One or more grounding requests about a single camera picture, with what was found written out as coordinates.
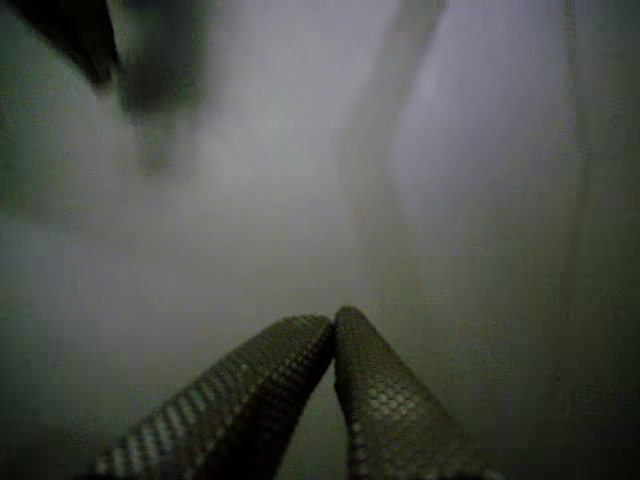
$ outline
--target textured rubber grip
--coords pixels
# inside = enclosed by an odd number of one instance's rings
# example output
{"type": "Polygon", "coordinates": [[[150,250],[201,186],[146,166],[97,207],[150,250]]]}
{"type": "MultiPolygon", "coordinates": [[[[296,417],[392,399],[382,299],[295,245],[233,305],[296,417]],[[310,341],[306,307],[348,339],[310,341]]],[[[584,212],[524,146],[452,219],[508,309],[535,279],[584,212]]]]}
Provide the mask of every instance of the textured rubber grip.
{"type": "Polygon", "coordinates": [[[445,408],[359,310],[336,315],[351,479],[495,479],[445,408]]]}
{"type": "Polygon", "coordinates": [[[333,345],[327,318],[276,322],[99,455],[84,478],[272,478],[333,345]]]}

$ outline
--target white wall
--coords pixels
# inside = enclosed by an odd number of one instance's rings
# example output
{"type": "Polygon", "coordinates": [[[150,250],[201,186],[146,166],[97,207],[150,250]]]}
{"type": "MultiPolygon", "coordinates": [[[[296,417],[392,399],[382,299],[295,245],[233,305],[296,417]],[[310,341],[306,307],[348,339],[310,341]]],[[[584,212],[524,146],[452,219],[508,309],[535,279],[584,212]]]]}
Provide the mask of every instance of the white wall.
{"type": "MultiPolygon", "coordinates": [[[[633,22],[578,2],[577,117],[559,0],[221,3],[111,5],[179,85],[128,113],[2,12],[5,465],[64,478],[263,326],[350,303],[509,476],[601,478],[639,417],[633,22]]],[[[344,477],[331,383],[281,478],[344,477]]]]}

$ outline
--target blurry dark object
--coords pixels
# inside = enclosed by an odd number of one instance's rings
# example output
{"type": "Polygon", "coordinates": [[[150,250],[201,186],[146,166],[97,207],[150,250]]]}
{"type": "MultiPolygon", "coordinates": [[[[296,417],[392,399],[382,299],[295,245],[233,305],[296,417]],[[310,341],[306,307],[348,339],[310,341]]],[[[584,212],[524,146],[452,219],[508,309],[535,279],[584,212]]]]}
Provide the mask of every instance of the blurry dark object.
{"type": "Polygon", "coordinates": [[[345,307],[335,323],[290,317],[245,342],[77,480],[273,478],[334,348],[351,479],[502,478],[366,317],[345,307]]]}
{"type": "Polygon", "coordinates": [[[96,88],[120,64],[105,0],[9,0],[16,12],[61,50],[96,88]]]}

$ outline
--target knurled surface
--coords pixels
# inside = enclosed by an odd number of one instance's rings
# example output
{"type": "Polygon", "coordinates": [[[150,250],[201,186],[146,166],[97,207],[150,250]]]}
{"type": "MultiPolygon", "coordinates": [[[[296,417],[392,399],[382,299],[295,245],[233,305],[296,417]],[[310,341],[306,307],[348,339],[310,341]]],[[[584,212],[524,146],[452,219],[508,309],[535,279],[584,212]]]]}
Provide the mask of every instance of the knurled surface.
{"type": "Polygon", "coordinates": [[[332,355],[329,319],[276,322],[100,455],[92,478],[272,478],[332,355]]]}
{"type": "Polygon", "coordinates": [[[350,478],[500,478],[359,310],[337,313],[335,337],[350,478]]]}

